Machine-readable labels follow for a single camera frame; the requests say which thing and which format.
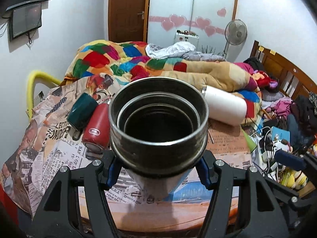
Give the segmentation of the colourful patchwork blanket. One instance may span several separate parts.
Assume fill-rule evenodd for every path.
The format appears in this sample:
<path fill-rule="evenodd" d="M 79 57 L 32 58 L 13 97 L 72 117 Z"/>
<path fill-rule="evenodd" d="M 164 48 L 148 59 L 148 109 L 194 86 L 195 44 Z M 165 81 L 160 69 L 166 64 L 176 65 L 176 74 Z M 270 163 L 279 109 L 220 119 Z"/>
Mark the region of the colourful patchwork blanket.
<path fill-rule="evenodd" d="M 182 58 L 153 59 L 146 54 L 147 43 L 115 43 L 95 40 L 82 45 L 64 77 L 68 83 L 92 75 L 109 75 L 120 86 L 145 77 L 172 77 L 197 89 L 209 85 L 231 92 L 247 103 L 242 125 L 256 121 L 261 111 L 262 94 L 255 78 L 242 64 L 227 61 L 188 61 Z"/>

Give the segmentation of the brown wooden door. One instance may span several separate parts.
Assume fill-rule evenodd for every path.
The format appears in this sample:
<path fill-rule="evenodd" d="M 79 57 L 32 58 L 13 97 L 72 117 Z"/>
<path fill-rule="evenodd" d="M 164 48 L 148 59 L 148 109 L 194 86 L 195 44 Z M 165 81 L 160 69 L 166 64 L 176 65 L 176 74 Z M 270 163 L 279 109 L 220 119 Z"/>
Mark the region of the brown wooden door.
<path fill-rule="evenodd" d="M 144 41 L 148 0 L 108 0 L 108 35 L 114 42 Z"/>

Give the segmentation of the white thermos bottle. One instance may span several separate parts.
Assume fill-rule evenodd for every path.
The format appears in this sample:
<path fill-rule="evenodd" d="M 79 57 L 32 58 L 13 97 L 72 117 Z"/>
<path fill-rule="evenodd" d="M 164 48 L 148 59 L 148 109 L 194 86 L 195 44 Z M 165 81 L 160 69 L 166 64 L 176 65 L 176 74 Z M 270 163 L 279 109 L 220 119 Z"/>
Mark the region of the white thermos bottle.
<path fill-rule="evenodd" d="M 209 118 L 231 126 L 238 126 L 245 119 L 247 103 L 244 99 L 209 85 L 203 87 L 202 95 L 208 105 Z"/>

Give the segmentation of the frosted wardrobe with hearts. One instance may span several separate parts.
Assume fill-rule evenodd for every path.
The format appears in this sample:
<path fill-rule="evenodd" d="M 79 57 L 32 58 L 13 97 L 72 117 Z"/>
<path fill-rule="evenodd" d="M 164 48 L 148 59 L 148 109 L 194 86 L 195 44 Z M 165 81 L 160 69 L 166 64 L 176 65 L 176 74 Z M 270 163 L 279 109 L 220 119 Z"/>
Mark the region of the frosted wardrobe with hearts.
<path fill-rule="evenodd" d="M 198 51 L 221 55 L 237 6 L 238 0 L 149 0 L 147 42 L 168 47 L 177 30 L 191 31 L 199 35 Z"/>

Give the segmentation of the cow plush toy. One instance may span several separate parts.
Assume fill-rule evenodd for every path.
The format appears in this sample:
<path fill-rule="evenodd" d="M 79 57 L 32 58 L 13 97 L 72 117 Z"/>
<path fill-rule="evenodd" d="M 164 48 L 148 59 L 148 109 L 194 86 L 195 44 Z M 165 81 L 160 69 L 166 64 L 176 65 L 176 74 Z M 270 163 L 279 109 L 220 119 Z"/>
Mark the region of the cow plush toy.
<path fill-rule="evenodd" d="M 283 150 L 287 153 L 291 153 L 293 151 L 293 148 L 291 147 L 290 143 L 285 140 L 275 140 L 272 142 L 273 144 L 273 152 L 277 152 L 278 150 Z"/>

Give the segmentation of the newspaper print bed sheet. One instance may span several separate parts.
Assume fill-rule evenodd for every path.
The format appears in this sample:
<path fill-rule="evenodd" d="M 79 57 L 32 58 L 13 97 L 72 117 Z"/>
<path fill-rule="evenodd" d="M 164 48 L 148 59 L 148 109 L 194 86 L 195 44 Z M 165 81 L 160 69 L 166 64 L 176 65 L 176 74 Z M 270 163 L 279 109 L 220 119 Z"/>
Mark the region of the newspaper print bed sheet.
<path fill-rule="evenodd" d="M 123 87 L 110 76 L 83 78 L 53 89 L 36 107 L 19 148 L 1 168 L 1 186 L 18 207 L 35 214 L 61 166 L 79 169 L 102 157 L 72 138 L 66 117 L 81 94 L 103 103 Z M 200 183 L 193 168 L 175 191 L 157 200 L 122 168 L 117 183 L 105 195 L 119 229 L 152 233 L 201 226 L 212 192 Z"/>

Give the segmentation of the yellow padded bed rail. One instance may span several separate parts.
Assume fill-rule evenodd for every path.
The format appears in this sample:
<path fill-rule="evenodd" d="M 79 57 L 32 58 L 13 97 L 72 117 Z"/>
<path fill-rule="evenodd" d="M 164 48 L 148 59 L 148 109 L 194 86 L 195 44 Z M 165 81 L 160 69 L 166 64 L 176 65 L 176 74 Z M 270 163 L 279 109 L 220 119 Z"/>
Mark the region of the yellow padded bed rail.
<path fill-rule="evenodd" d="M 34 91 L 36 85 L 45 85 L 49 88 L 54 85 L 60 85 L 61 80 L 55 78 L 54 76 L 40 70 L 33 70 L 30 72 L 27 78 L 26 84 L 26 113 L 28 115 L 29 121 L 32 120 L 33 108 L 34 108 Z"/>

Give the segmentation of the black thermos bottle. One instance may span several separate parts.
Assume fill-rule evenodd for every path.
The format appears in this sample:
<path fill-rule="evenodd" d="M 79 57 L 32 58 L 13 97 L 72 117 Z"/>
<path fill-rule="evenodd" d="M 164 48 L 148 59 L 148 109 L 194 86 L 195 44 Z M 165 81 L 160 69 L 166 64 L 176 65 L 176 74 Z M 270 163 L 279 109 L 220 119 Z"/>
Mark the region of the black thermos bottle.
<path fill-rule="evenodd" d="M 145 194 L 167 197 L 201 159 L 208 105 L 192 85 L 148 77 L 121 88 L 109 106 L 110 144 Z"/>

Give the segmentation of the dark green cup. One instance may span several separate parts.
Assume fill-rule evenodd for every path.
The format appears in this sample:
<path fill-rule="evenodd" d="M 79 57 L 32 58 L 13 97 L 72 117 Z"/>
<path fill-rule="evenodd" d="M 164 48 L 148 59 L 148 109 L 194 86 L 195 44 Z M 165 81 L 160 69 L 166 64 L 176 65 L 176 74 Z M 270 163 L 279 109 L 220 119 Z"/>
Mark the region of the dark green cup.
<path fill-rule="evenodd" d="M 98 102 L 88 93 L 81 94 L 72 106 L 67 121 L 76 130 L 80 131 L 86 127 Z"/>

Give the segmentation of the small black wall monitor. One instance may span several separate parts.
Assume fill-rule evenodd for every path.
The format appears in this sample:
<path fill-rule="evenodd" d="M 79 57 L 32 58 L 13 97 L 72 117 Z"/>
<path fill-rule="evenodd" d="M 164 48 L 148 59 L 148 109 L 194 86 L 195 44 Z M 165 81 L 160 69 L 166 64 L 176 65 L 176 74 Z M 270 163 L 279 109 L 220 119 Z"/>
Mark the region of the small black wall monitor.
<path fill-rule="evenodd" d="M 42 26 L 41 16 L 41 3 L 29 4 L 14 9 L 9 19 L 10 41 L 40 28 Z"/>

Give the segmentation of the white standing fan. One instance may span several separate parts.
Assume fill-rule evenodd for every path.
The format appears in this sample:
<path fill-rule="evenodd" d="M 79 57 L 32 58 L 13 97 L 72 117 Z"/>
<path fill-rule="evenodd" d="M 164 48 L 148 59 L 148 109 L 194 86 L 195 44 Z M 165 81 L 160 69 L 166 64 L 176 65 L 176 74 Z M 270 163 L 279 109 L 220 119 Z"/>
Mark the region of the white standing fan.
<path fill-rule="evenodd" d="M 247 26 L 240 19 L 231 20 L 227 24 L 224 34 L 225 34 L 226 44 L 225 44 L 225 48 L 223 50 L 222 56 L 226 58 L 230 45 L 237 46 L 245 42 L 248 35 Z"/>

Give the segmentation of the red thermos bottle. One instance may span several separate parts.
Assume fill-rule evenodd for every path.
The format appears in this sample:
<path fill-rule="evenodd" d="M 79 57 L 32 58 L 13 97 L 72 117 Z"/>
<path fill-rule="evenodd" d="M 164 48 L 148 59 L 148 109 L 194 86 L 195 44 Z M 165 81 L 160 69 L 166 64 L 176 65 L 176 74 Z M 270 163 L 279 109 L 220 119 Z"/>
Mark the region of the red thermos bottle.
<path fill-rule="evenodd" d="M 101 154 L 110 143 L 109 104 L 102 103 L 94 110 L 82 137 L 88 150 Z"/>

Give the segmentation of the wooden headboard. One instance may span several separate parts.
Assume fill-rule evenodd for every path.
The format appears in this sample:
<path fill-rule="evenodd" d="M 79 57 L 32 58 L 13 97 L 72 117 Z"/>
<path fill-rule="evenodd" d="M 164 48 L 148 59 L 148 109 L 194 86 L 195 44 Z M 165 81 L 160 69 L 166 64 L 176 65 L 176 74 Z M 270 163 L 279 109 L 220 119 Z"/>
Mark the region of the wooden headboard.
<path fill-rule="evenodd" d="M 279 80 L 279 90 L 284 95 L 296 99 L 299 95 L 308 97 L 316 93 L 316 83 L 291 61 L 254 41 L 251 57 L 256 57 L 264 70 Z"/>

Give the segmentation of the blue booklet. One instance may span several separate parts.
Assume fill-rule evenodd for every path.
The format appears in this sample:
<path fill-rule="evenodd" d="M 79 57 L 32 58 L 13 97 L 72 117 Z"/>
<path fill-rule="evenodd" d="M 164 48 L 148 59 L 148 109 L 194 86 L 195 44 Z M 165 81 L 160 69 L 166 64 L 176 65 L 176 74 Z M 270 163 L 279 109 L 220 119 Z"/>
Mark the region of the blue booklet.
<path fill-rule="evenodd" d="M 271 136 L 273 141 L 286 140 L 290 142 L 290 132 L 275 126 L 271 128 Z"/>

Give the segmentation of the white crumpled cloth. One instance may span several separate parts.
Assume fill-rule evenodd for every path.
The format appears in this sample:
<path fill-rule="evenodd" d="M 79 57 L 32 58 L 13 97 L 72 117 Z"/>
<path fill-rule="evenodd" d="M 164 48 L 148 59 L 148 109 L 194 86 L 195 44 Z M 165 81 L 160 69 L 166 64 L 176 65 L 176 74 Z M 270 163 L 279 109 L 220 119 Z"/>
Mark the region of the white crumpled cloth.
<path fill-rule="evenodd" d="M 194 52 L 195 50 L 195 45 L 187 41 L 180 41 L 165 48 L 148 44 L 145 48 L 146 55 L 152 59 L 177 58 L 187 52 Z"/>

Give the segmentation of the white box appliance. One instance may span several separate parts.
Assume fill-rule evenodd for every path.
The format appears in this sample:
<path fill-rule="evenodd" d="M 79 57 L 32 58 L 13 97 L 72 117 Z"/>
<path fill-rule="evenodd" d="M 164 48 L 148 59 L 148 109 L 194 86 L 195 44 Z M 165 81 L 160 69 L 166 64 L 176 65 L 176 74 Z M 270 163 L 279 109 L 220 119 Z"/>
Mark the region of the white box appliance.
<path fill-rule="evenodd" d="M 174 37 L 174 44 L 180 41 L 185 41 L 193 44 L 196 48 L 199 45 L 199 35 L 191 31 L 177 30 Z"/>

